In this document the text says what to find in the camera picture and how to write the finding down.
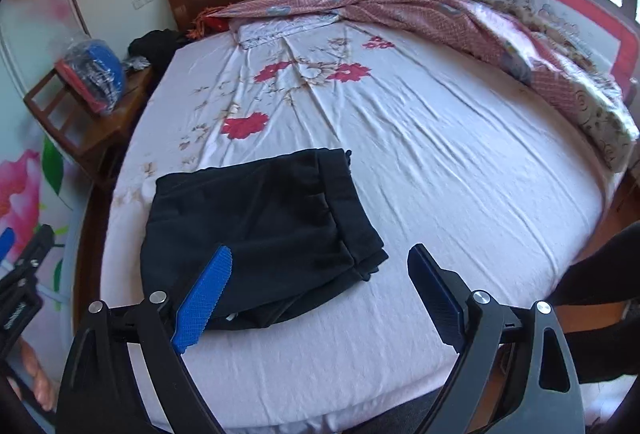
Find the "left hand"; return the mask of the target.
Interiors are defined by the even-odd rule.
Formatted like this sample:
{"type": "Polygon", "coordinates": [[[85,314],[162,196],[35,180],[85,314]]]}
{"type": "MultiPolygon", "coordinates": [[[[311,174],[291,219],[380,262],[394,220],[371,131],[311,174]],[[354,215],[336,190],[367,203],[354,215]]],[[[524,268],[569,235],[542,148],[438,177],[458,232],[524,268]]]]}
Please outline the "left hand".
{"type": "Polygon", "coordinates": [[[56,403],[56,388],[52,380],[42,368],[35,350],[23,338],[19,338],[11,352],[15,369],[19,376],[26,376],[26,382],[34,393],[41,409],[52,412],[56,403]]]}

